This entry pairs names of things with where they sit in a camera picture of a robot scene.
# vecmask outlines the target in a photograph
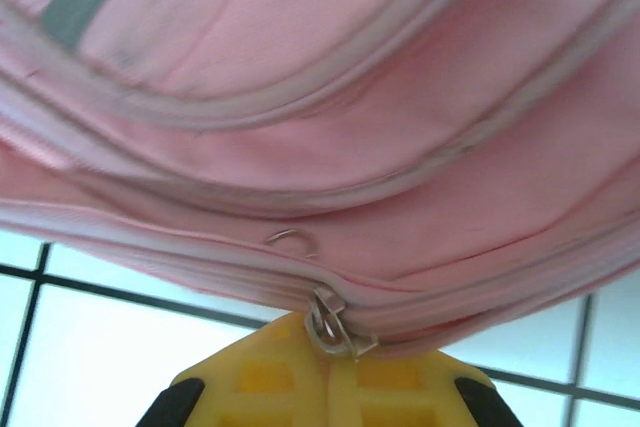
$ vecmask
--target metal ring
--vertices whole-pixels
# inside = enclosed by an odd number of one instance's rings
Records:
[[[287,229],[287,230],[281,230],[280,232],[276,232],[267,240],[265,240],[264,244],[268,246],[273,246],[275,245],[276,242],[282,239],[288,239],[288,238],[297,238],[302,240],[305,243],[307,247],[307,251],[304,254],[305,259],[318,258],[318,251],[319,251],[318,241],[313,235],[299,229]]]

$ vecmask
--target zipper pull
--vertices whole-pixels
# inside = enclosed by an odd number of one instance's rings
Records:
[[[314,346],[333,357],[359,357],[379,345],[375,334],[368,336],[350,334],[340,320],[346,302],[333,290],[320,286],[314,290],[311,310],[304,325]]]

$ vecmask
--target pink backpack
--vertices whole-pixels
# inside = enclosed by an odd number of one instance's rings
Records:
[[[0,0],[0,228],[441,347],[640,264],[639,7]]]

